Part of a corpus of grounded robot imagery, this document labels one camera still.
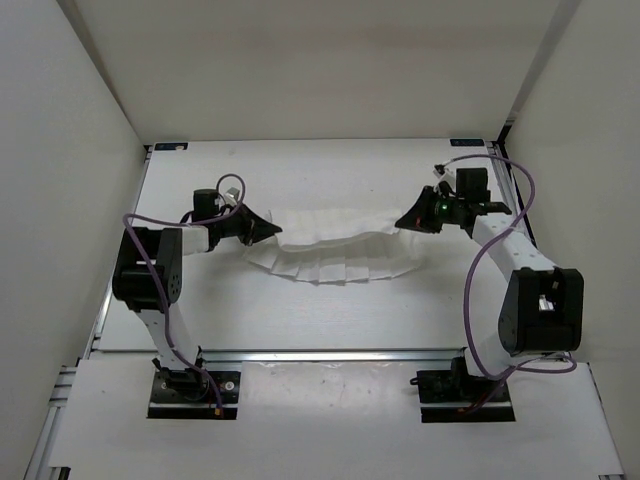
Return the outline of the white fabric skirt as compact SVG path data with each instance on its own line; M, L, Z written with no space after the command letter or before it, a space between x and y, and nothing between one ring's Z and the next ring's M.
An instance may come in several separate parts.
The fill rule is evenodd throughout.
M244 259L271 275L313 284L393 279L421 265L416 236L395 226L398 209L271 210L282 228Z

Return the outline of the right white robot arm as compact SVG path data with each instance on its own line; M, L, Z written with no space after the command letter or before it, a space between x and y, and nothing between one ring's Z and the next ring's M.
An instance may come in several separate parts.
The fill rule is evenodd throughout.
M578 349L582 337L584 278L575 268L561 268L545 257L517 229L520 215L502 202L491 201L489 192L450 192L426 186L416 203L396 222L399 229L439 234L446 225L460 227L479 245L463 287L463 327L468 356L474 365L463 365L449 375L449 387L460 399L470 400L486 384L514 371L560 374L558 368L533 367L533 357L566 355ZM520 363L508 363L480 353L471 314L471 290L483 258L496 265L506 281L497 319L499 349Z

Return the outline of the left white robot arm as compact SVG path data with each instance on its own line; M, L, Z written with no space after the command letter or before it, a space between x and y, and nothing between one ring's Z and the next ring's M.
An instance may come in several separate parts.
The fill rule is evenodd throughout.
M253 246L282 228L243 204L218 201L194 206L178 223L127 214L123 224L113 294L147 327L157 349L155 368L175 375L175 388L186 399L198 400L208 392L210 377L179 313L183 258L211 252L226 238Z

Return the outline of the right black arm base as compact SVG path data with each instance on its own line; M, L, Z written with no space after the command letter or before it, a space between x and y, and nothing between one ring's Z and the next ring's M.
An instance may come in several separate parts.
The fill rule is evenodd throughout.
M418 370L409 384L418 393L422 424L516 421L506 381L470 375L463 357L448 369Z

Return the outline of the right blue corner label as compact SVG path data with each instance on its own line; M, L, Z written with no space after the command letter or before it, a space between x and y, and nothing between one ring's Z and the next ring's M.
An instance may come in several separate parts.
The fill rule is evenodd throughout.
M456 148L477 148L483 147L485 142L482 139L451 138L450 145Z

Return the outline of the blue corner label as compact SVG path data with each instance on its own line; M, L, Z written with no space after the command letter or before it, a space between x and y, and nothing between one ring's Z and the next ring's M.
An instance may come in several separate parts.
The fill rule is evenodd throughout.
M485 142L482 139L451 138L450 145L456 148L477 148L483 147Z
M185 151L188 149L188 142L161 142L154 145L155 151Z

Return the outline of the left blue corner label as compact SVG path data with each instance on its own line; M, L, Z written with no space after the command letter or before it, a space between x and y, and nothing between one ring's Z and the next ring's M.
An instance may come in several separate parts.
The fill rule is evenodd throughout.
M154 145L155 151L185 151L188 149L188 142L161 142Z

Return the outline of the aluminium table frame rail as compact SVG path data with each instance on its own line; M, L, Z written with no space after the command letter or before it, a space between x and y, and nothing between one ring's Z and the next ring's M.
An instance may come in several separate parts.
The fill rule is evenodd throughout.
M449 361L462 354L462 349L206 350L203 357L211 363L339 363Z

